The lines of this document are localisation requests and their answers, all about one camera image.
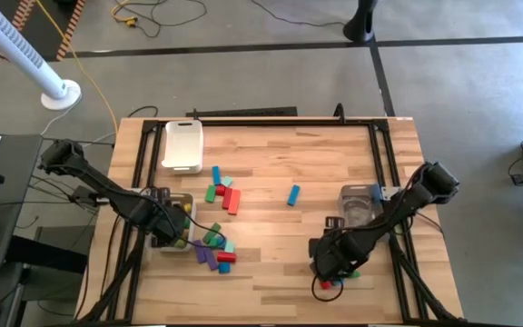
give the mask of red block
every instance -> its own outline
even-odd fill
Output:
[[[223,196],[223,203],[222,203],[223,209],[229,208],[229,203],[232,200],[232,191],[233,191],[233,189],[229,188],[229,187],[227,187],[225,189],[225,195]]]
[[[237,260],[237,256],[235,255],[235,253],[217,253],[217,261],[220,263],[235,263],[235,260]]]
[[[225,186],[217,185],[215,187],[215,195],[224,195],[224,194],[225,194]]]
[[[229,201],[229,209],[227,210],[228,214],[237,214],[237,207],[240,205],[240,195],[242,195],[242,191],[232,191],[232,199]]]
[[[320,287],[322,288],[322,290],[329,290],[330,287],[332,287],[332,283],[331,282],[321,282]]]

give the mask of gray floor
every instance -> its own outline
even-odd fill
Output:
[[[203,0],[209,14],[166,28],[157,39],[117,25],[112,2],[89,1],[74,35],[77,50],[344,41],[339,26],[316,28],[273,20],[245,0]],[[344,21],[356,0],[259,0],[290,19]],[[157,11],[167,21],[198,12],[172,0]],[[523,1],[382,0],[375,15],[379,40],[523,36]],[[467,318],[523,325],[523,187],[511,185],[509,164],[523,140],[523,44],[380,49],[397,115],[414,116],[426,157],[442,161],[462,183],[439,209],[449,258]],[[367,49],[238,54],[178,54],[85,59],[118,117],[154,104],[160,116],[198,110],[296,105],[302,115],[329,115],[337,102],[352,115],[384,115]],[[110,116],[73,60],[52,66],[78,81],[82,102],[47,135],[94,139],[112,131]],[[0,62],[0,132],[40,133],[55,116],[41,108],[38,89]],[[86,149],[105,171],[111,151]],[[42,197],[41,194],[30,196]],[[77,208],[24,210],[20,224],[83,225]],[[32,229],[19,233],[30,234]],[[73,303],[46,303],[70,312]],[[30,306],[25,325],[48,323]]]

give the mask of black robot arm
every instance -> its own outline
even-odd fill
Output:
[[[96,190],[110,201],[114,211],[145,233],[152,233],[162,244],[175,242],[185,213],[176,206],[163,206],[153,198],[124,190],[94,169],[85,159],[80,144],[70,140],[54,141],[42,154],[38,168],[46,173],[70,175]]]
[[[314,247],[311,269],[322,282],[352,273],[369,260],[383,235],[427,204],[447,203],[458,185],[459,181],[440,163],[423,164],[405,189],[394,194],[384,212],[369,224],[325,233]]]

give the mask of wooden tabletop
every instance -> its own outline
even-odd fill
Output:
[[[124,119],[120,126],[109,176],[130,187],[143,119]],[[390,118],[390,134],[404,184],[423,163],[415,124],[410,118]],[[340,215],[337,199],[345,184],[376,183],[367,128],[344,127],[203,127],[203,171],[171,176],[157,164],[155,186],[174,193],[191,193],[197,201],[197,222],[219,223],[236,243],[237,263],[220,275],[198,264],[194,250],[163,254],[145,250],[134,323],[366,323],[400,322],[389,247],[379,242],[361,277],[347,280],[334,302],[312,298],[308,239],[319,237],[328,215]],[[164,137],[160,156],[164,154]],[[148,165],[147,151],[144,168]],[[233,178],[242,190],[239,212],[228,215],[204,201],[212,183],[212,167]],[[388,166],[385,175],[390,176]],[[141,185],[146,184],[143,169]],[[286,204],[293,184],[301,187],[295,206]],[[426,215],[439,222],[433,206]],[[99,299],[115,213],[103,208],[90,251],[90,284],[83,313]],[[123,223],[112,244],[108,282],[113,278]],[[444,306],[461,316],[461,308],[444,240],[432,224],[416,219],[411,228],[420,274]],[[201,238],[203,231],[196,230]],[[411,314],[415,312],[408,278]],[[122,317],[127,283],[117,317]],[[336,291],[318,291],[322,297]]]

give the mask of tower fan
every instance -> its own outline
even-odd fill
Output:
[[[1,12],[0,53],[44,90],[42,104],[47,109],[71,108],[82,97],[80,85],[60,78]]]

